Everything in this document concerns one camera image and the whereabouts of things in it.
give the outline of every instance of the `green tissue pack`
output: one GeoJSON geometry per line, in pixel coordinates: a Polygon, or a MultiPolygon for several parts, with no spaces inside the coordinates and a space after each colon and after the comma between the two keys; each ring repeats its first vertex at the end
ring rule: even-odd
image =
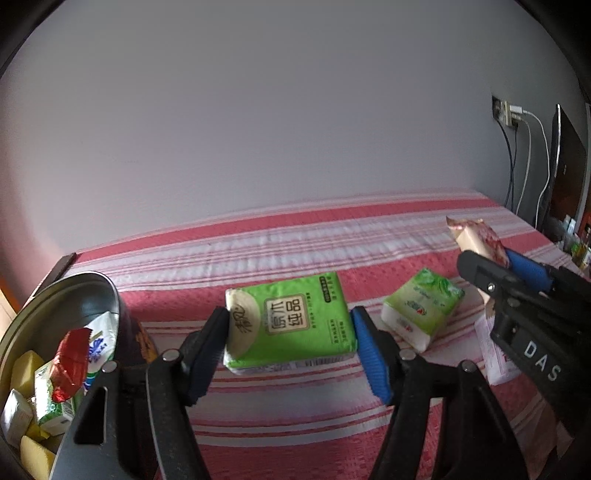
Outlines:
{"type": "Polygon", "coordinates": [[[417,352],[423,353],[463,296],[461,288],[423,268],[386,297],[382,320],[417,352]]]}
{"type": "Polygon", "coordinates": [[[237,374],[330,364],[357,350],[336,273],[226,290],[226,308],[223,363],[237,374]]]}

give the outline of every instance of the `bed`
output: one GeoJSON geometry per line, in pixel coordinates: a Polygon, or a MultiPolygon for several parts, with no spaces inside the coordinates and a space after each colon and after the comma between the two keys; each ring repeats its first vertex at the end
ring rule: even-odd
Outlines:
{"type": "MultiPolygon", "coordinates": [[[[337,271],[349,307],[381,322],[385,296],[420,268],[451,278],[466,297],[424,356],[486,374],[473,324],[483,304],[457,274],[445,217],[483,218],[508,248],[536,261],[569,258],[530,225],[469,190],[357,196],[251,210],[84,251],[68,274],[108,275],[159,351],[200,329],[228,287],[337,271]]],[[[401,347],[406,346],[400,338],[401,347]]],[[[532,473],[556,442],[551,410],[523,375],[493,387],[532,473]]],[[[432,401],[417,478],[433,468],[441,403],[432,401]]],[[[367,478],[391,409],[371,393],[355,357],[296,371],[236,376],[219,366],[189,418],[213,479],[367,478]]]]}

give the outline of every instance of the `white wall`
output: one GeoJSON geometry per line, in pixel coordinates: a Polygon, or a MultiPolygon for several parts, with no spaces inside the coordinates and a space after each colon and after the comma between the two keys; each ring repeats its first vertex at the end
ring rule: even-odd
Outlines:
{"type": "Polygon", "coordinates": [[[4,271],[22,298],[62,253],[248,207],[502,200],[491,93],[548,132],[560,102],[586,138],[570,65],[513,0],[66,0],[0,81],[4,271]]]}

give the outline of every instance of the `blue gripper pad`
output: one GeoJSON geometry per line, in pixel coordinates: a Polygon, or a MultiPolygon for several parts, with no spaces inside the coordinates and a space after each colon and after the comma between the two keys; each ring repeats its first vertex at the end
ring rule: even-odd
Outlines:
{"type": "Polygon", "coordinates": [[[371,391],[384,405],[391,405],[394,392],[390,386],[388,364],[375,341],[375,334],[378,330],[363,307],[355,307],[351,310],[350,315],[355,335],[357,335],[357,354],[371,391]]]}
{"type": "Polygon", "coordinates": [[[534,291],[550,292],[552,289],[552,277],[546,273],[546,269],[531,258],[506,249],[511,262],[511,271],[525,282],[528,288],[534,291]]]}

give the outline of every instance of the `pink snack package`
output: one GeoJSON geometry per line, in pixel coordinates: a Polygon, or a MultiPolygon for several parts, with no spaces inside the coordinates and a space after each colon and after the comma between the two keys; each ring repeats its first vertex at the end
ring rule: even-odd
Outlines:
{"type": "Polygon", "coordinates": [[[501,239],[484,220],[453,220],[449,217],[446,220],[462,251],[472,250],[503,267],[509,267],[511,263],[501,239]]]}
{"type": "MultiPolygon", "coordinates": [[[[505,247],[495,231],[484,220],[453,220],[447,218],[454,239],[462,251],[472,250],[503,267],[511,265],[505,247]]],[[[491,330],[495,323],[495,301],[482,290],[479,290],[485,304],[482,316],[474,324],[478,343],[482,350],[482,358],[486,366],[486,376],[490,385],[500,385],[513,380],[520,371],[509,360],[503,350],[491,339],[491,330]]]]}

